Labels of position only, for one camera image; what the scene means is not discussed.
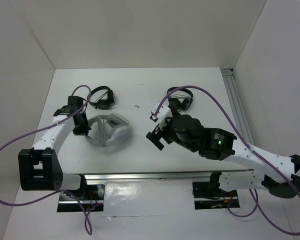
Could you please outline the white over-ear headphones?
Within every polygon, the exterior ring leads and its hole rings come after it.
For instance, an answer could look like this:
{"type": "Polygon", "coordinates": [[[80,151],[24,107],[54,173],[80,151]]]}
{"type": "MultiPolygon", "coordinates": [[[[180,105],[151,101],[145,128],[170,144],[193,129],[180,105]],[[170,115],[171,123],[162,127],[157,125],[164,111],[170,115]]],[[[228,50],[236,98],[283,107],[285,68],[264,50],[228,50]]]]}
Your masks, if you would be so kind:
{"type": "Polygon", "coordinates": [[[88,125],[97,125],[97,139],[85,135],[89,144],[97,148],[112,147],[129,139],[131,135],[130,121],[114,112],[96,115],[88,120],[88,125]]]}

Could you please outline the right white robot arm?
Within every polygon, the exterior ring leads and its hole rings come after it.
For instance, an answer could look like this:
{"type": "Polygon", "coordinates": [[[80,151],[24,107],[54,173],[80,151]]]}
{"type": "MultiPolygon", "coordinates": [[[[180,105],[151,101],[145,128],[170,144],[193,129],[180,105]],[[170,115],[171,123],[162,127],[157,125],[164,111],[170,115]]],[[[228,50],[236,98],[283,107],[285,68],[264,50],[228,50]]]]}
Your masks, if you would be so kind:
{"type": "Polygon", "coordinates": [[[208,190],[213,196],[233,190],[266,190],[271,195],[292,199],[300,192],[300,156],[280,156],[266,150],[245,145],[233,133],[220,128],[204,127],[190,115],[168,116],[163,119],[151,116],[157,123],[155,129],[146,137],[159,150],[164,148],[160,142],[176,143],[192,153],[208,160],[236,163],[248,171],[233,173],[213,172],[210,175],[208,190]]]}

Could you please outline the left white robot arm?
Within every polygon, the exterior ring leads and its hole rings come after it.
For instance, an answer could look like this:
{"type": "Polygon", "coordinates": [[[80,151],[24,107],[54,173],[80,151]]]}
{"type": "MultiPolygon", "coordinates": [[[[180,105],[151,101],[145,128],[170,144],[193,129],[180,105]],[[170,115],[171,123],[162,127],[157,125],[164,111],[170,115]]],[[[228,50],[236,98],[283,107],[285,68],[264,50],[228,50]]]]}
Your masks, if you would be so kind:
{"type": "Polygon", "coordinates": [[[58,153],[70,133],[87,135],[90,131],[84,112],[85,101],[79,96],[69,96],[67,105],[53,114],[53,127],[29,149],[18,154],[20,185],[24,191],[70,190],[78,200],[87,197],[89,187],[80,174],[64,173],[58,153]]]}

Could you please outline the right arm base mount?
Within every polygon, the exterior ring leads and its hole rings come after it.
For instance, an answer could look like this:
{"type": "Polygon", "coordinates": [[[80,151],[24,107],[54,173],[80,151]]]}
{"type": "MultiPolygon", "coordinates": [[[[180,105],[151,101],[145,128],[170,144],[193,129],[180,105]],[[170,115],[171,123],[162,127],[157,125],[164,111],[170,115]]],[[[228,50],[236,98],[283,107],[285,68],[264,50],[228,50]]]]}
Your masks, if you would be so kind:
{"type": "Polygon", "coordinates": [[[195,210],[240,208],[238,193],[236,190],[226,192],[221,189],[209,189],[208,182],[193,182],[192,194],[195,210]]]}

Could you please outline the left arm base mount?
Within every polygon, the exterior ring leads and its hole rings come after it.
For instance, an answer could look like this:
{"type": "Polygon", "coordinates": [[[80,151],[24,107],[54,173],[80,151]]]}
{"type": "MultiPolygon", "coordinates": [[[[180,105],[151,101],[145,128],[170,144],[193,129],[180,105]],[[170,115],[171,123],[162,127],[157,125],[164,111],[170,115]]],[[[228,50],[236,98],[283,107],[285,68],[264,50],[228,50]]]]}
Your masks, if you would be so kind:
{"type": "MultiPolygon", "coordinates": [[[[105,183],[97,182],[96,184],[88,184],[85,186],[84,192],[71,190],[76,195],[86,212],[103,212],[104,211],[104,196],[105,183]]],[[[66,193],[61,193],[58,199],[57,210],[58,213],[74,213],[81,212],[77,200],[66,193]]]]}

